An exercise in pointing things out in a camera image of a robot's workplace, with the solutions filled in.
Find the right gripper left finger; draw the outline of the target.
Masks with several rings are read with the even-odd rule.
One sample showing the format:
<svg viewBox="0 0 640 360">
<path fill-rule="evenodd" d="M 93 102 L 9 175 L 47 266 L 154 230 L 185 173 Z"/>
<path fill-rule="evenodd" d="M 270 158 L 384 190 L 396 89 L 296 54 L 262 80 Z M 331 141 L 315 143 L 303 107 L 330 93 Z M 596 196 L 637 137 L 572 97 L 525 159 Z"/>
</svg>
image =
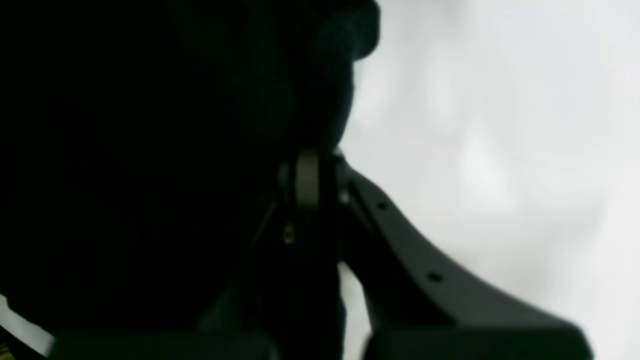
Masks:
<svg viewBox="0 0 640 360">
<path fill-rule="evenodd" d="M 304 149 L 279 167 L 278 196 L 220 299 L 199 322 L 205 360 L 340 360 L 345 156 Z"/>
</svg>

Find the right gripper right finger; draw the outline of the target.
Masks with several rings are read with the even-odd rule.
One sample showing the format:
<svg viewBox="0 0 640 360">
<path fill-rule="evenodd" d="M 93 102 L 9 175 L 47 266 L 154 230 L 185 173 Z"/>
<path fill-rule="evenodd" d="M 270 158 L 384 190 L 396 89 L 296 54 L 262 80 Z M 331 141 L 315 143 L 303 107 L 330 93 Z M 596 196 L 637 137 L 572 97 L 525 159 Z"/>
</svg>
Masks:
<svg viewBox="0 0 640 360">
<path fill-rule="evenodd" d="M 422 235 L 374 182 L 334 153 L 343 262 L 372 333 L 364 360 L 592 360 L 583 331 L 478 278 Z"/>
</svg>

